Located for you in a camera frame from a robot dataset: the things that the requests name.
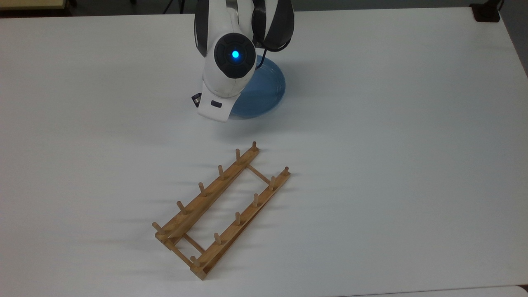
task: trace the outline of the black object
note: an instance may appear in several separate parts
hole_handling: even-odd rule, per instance
[[[253,0],[253,5],[255,8],[251,17],[251,26],[255,47],[270,52],[283,50],[290,43],[294,33],[294,9],[291,0],[277,1],[277,9],[272,20],[266,19],[265,0]],[[266,22],[271,22],[267,34]]]
[[[216,102],[214,100],[211,100],[211,105],[218,108],[222,107],[222,104],[220,102]]]
[[[229,33],[214,47],[214,61],[229,78],[242,78],[253,68],[255,47],[251,40],[239,33]]]
[[[200,0],[196,4],[194,14],[194,41],[196,48],[202,54],[207,55],[207,38],[209,31],[209,0]]]
[[[196,107],[198,107],[200,105],[200,99],[202,99],[202,93],[198,93],[198,94],[194,95],[193,97],[191,97],[191,99],[193,99],[194,105],[196,105]]]
[[[501,16],[498,14],[497,5],[501,0],[489,0],[484,4],[470,4],[473,16],[477,22],[498,23]]]
[[[266,57],[266,52],[268,50],[264,50],[264,53],[262,54],[262,59],[260,60],[260,63],[257,65],[257,67],[255,69],[259,69],[260,66],[262,66],[262,63],[264,63],[264,58]]]

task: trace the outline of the table surface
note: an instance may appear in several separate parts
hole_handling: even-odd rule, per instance
[[[282,103],[196,114],[193,16],[0,20],[0,295],[341,296],[528,282],[528,79],[470,8],[296,13]],[[154,238],[257,141],[292,176],[200,281]],[[213,242],[251,172],[190,235]],[[187,256],[192,250],[182,246]]]

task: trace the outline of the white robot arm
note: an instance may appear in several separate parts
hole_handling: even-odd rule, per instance
[[[205,57],[198,114],[226,122],[256,68],[255,47],[284,49],[294,28],[290,0],[199,0],[196,47]]]

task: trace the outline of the blue plate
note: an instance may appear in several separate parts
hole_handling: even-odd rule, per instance
[[[257,56],[257,65],[262,56]],[[253,77],[234,103],[232,115],[251,118],[272,110],[284,96],[286,80],[277,64],[265,58],[262,66],[255,70]]]

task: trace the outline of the wooden peg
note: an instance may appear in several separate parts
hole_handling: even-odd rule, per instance
[[[161,235],[165,235],[165,231],[158,225],[158,223],[152,223],[152,227],[156,229]]]
[[[240,226],[240,213],[238,211],[234,213],[234,224]]]
[[[253,207],[257,207],[258,205],[259,205],[259,195],[255,193],[255,195],[253,195]]]
[[[237,155],[237,165],[240,165],[240,150],[238,148],[235,150],[235,154]]]
[[[222,165],[218,165],[218,175],[220,176],[220,180],[224,180],[224,170],[222,169]]]
[[[202,192],[202,196],[206,197],[207,193],[205,193],[205,188],[203,187],[203,182],[198,183],[198,187],[200,188],[200,192]]]
[[[271,180],[269,182],[269,188],[268,190],[273,191],[273,188],[275,187],[275,177],[271,177]]]
[[[200,267],[200,261],[198,261],[195,256],[191,256],[191,261],[193,262],[194,266]]]
[[[181,212],[183,215],[186,215],[186,214],[187,214],[187,211],[185,210],[185,207],[183,206],[183,204],[182,204],[181,201],[177,201],[177,202],[176,202],[176,205],[178,205],[178,208],[180,209],[180,212]]]
[[[214,240],[216,241],[216,243],[218,245],[221,245],[222,244],[222,240],[220,240],[220,235],[218,235],[218,233],[215,233],[214,234]]]

